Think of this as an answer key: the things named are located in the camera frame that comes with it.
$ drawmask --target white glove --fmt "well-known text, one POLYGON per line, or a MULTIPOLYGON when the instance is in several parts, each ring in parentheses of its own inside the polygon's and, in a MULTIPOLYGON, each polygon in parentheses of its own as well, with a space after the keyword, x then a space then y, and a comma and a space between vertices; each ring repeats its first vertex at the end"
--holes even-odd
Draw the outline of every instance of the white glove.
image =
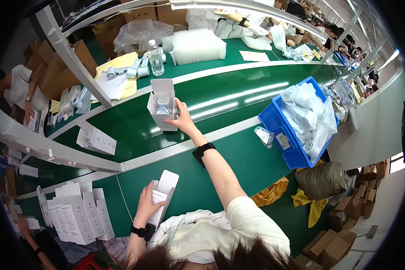
POLYGON ((265 30, 259 25, 253 25, 252 23, 249 24, 248 29, 251 30, 255 35, 258 36, 266 36, 269 34, 269 31, 265 30))

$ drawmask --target label sticker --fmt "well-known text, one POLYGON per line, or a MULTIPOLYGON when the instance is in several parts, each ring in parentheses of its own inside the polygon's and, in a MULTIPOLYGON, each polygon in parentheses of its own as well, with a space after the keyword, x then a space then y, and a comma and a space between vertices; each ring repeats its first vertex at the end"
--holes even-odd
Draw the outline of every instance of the label sticker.
POLYGON ((291 145, 289 145, 289 140, 288 138, 281 132, 278 135, 276 135, 276 139, 278 140, 278 142, 280 143, 282 149, 288 149, 291 147, 291 145))

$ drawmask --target red stool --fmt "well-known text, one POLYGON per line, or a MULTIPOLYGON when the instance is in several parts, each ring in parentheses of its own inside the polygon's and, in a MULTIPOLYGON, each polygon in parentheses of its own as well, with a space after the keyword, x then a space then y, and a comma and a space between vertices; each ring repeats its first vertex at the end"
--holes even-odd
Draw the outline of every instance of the red stool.
POLYGON ((94 267, 97 270, 114 270, 91 252, 81 260, 74 270, 90 270, 91 267, 94 267))

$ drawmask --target water bottle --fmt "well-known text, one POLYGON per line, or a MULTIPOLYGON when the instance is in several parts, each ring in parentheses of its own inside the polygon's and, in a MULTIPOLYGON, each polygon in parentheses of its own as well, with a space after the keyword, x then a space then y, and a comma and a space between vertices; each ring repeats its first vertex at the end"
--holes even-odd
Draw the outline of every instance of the water bottle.
POLYGON ((148 45, 148 60, 150 61, 151 71, 155 76, 161 76, 164 73, 164 64, 162 62, 161 50, 156 46, 154 39, 149 40, 148 45))

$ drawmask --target brown hair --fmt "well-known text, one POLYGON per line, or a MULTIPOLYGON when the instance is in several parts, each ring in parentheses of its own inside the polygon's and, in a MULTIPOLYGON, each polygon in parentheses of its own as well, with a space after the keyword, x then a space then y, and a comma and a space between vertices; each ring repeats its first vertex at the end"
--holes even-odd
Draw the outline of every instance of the brown hair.
MULTIPOLYGON (((120 263, 120 267, 126 270, 183 270, 187 261, 173 258, 167 246, 165 243, 147 250, 134 263, 130 263, 128 256, 120 263)), ((240 239, 231 245, 231 252, 227 256, 220 248, 213 250, 215 263, 209 267, 209 270, 289 269, 288 254, 278 248, 273 250, 270 251, 260 237, 246 242, 240 239)))

